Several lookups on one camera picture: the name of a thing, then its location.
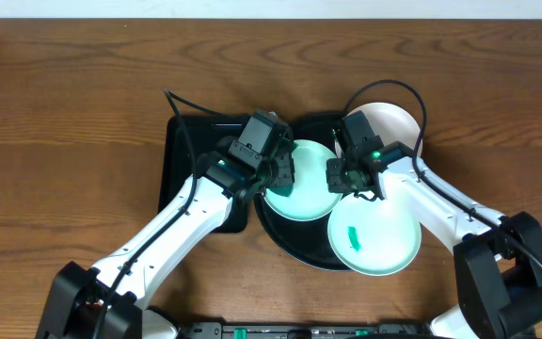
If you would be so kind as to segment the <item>green scrubbing sponge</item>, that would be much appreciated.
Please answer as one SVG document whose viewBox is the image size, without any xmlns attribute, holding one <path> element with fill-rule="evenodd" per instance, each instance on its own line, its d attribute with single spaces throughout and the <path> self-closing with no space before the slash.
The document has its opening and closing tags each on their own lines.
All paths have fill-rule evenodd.
<svg viewBox="0 0 542 339">
<path fill-rule="evenodd" d="M 294 191 L 294 186 L 273 186 L 266 189 L 266 196 L 272 199 L 289 198 Z"/>
</svg>

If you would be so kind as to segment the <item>white plate top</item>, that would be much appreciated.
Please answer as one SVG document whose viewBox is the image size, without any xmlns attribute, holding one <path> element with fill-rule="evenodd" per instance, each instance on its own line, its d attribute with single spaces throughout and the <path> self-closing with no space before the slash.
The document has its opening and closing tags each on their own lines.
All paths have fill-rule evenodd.
<svg viewBox="0 0 542 339">
<path fill-rule="evenodd" d="M 372 130 L 388 146 L 399 141 L 410 149 L 415 147 L 421 131 L 414 118 L 402 107 L 390 103 L 375 102 L 352 109 L 349 115 L 362 112 Z"/>
</svg>

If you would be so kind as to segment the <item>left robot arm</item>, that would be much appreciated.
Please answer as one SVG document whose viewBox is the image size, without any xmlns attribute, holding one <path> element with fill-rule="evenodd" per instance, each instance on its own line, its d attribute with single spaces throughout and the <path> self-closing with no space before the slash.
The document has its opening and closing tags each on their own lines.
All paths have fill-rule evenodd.
<svg viewBox="0 0 542 339">
<path fill-rule="evenodd" d="M 257 151 L 234 140 L 193 159 L 193 173 L 138 234 L 85 269 L 66 264 L 55 276 L 37 329 L 39 338 L 174 338 L 177 328 L 151 310 L 162 282 L 234 207 L 261 190 L 289 192 L 295 144 Z"/>
</svg>

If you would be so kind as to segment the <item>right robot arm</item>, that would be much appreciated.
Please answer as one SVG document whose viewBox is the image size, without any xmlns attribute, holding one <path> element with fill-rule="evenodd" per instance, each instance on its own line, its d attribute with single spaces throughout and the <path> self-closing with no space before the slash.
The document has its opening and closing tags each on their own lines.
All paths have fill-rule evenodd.
<svg viewBox="0 0 542 339">
<path fill-rule="evenodd" d="M 327 226 L 336 256 L 386 276 L 417 255 L 421 229 L 453 255 L 458 302 L 430 323 L 443 338 L 514 338 L 542 321 L 542 228 L 479 205 L 436 176 L 412 149 L 374 132 L 334 131 L 342 150 L 327 183 L 342 191 Z"/>
</svg>

